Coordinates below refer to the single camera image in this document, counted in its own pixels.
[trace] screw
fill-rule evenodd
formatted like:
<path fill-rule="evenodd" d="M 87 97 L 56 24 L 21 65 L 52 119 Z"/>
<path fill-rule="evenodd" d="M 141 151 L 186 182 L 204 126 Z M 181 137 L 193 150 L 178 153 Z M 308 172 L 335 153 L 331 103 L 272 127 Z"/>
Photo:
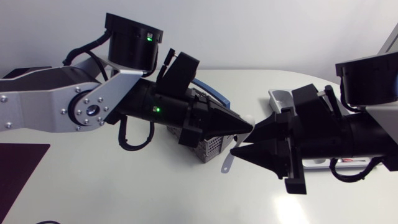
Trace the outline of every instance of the screw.
<path fill-rule="evenodd" d="M 6 128 L 12 128 L 12 123 L 11 122 L 7 122 L 6 123 Z"/>
<path fill-rule="evenodd" d="M 1 103 L 5 103 L 5 102 L 7 102 L 8 101 L 8 98 L 7 98 L 7 96 L 1 96 Z"/>

